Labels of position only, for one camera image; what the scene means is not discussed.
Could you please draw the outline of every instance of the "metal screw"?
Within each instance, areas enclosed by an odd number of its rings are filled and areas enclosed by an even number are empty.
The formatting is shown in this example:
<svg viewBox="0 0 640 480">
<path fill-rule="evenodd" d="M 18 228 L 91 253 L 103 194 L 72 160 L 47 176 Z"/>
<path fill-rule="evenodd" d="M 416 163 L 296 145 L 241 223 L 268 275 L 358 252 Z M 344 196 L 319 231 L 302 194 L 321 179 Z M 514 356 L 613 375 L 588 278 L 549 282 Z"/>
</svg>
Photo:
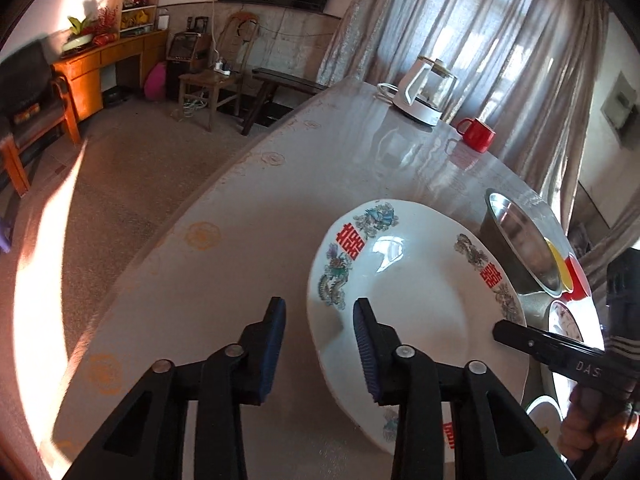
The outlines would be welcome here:
<svg viewBox="0 0 640 480">
<path fill-rule="evenodd" d="M 151 369 L 156 374 L 164 374 L 165 372 L 171 370 L 171 361 L 169 361 L 168 359 L 158 359 L 158 361 L 151 365 Z"/>
<path fill-rule="evenodd" d="M 242 354 L 244 354 L 244 348 L 239 344 L 229 345 L 225 348 L 225 355 L 229 357 L 240 357 Z"/>
<path fill-rule="evenodd" d="M 471 361 L 469 363 L 469 370 L 471 370 L 476 375 L 482 375 L 486 372 L 486 364 L 482 361 Z"/>
<path fill-rule="evenodd" d="M 396 348 L 396 355 L 398 357 L 408 359 L 409 357 L 413 357 L 415 355 L 415 350 L 412 346 L 400 345 L 398 348 Z"/>
</svg>

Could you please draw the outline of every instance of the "potted plant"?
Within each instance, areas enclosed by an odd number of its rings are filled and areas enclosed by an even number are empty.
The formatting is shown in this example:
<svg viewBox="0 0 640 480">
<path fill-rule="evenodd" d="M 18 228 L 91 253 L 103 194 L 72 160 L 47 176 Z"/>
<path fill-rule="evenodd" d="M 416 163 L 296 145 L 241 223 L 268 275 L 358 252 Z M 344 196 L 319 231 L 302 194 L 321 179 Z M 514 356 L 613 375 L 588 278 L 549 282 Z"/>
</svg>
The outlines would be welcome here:
<svg viewBox="0 0 640 480">
<path fill-rule="evenodd" d="M 69 35 L 67 42 L 62 46 L 62 52 L 67 52 L 68 50 L 91 43 L 91 40 L 94 38 L 93 33 L 87 30 L 89 24 L 92 22 L 89 16 L 85 17 L 82 22 L 73 16 L 68 16 L 68 20 L 71 23 L 71 27 L 69 28 L 71 35 Z"/>
</svg>

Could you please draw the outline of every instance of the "red mug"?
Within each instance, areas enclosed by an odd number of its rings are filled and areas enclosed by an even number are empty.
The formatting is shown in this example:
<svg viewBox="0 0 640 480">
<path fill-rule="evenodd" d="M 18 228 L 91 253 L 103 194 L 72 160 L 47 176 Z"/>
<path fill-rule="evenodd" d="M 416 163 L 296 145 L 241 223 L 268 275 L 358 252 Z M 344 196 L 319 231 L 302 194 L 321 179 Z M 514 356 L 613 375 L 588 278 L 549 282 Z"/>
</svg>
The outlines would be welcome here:
<svg viewBox="0 0 640 480">
<path fill-rule="evenodd" d="M 466 123 L 469 126 L 466 130 L 461 130 Z M 462 119 L 456 131 L 462 135 L 462 141 L 478 153 L 484 153 L 495 137 L 495 132 L 479 119 Z"/>
</svg>

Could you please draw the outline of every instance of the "round table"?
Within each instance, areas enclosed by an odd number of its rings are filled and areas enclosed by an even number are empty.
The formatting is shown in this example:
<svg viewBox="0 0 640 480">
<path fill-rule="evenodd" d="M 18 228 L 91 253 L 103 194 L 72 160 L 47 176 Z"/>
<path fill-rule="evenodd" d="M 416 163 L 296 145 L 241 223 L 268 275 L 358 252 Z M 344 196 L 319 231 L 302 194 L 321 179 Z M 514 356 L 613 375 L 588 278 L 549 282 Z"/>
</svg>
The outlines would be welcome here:
<svg viewBox="0 0 640 480">
<path fill-rule="evenodd" d="M 50 470 L 64 470 L 154 361 L 206 359 L 281 296 L 287 327 L 273 390 L 260 408 L 242 408 L 249 478 L 389 478 L 391 455 L 329 393 L 306 321 L 308 272 L 328 227 L 361 203 L 395 198 L 477 233 L 493 187 L 514 198 L 562 256 L 571 247 L 546 203 L 494 156 L 473 152 L 448 124 L 420 126 L 375 95 L 347 79 L 310 99 L 146 245 L 108 295 L 90 344 L 71 359 L 52 438 L 63 455 L 46 456 Z M 528 319 L 550 302 L 521 299 Z M 586 343 L 602 347 L 593 304 L 574 316 Z M 187 454 L 192 431 L 188 425 Z"/>
</svg>

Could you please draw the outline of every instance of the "green plant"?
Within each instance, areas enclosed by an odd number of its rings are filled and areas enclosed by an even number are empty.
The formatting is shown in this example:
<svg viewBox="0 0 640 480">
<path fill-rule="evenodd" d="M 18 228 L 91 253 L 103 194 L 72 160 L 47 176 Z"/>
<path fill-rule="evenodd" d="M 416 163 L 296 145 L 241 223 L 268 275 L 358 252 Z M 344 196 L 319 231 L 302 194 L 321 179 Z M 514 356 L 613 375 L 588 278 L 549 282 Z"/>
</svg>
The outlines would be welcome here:
<svg viewBox="0 0 640 480">
<path fill-rule="evenodd" d="M 71 32 L 75 36 L 80 36 L 82 34 L 82 31 L 91 22 L 91 19 L 89 19 L 88 16 L 82 21 L 78 20 L 77 18 L 74 18 L 73 16 L 67 16 L 67 19 L 71 22 L 71 28 L 69 30 L 71 30 Z"/>
</svg>

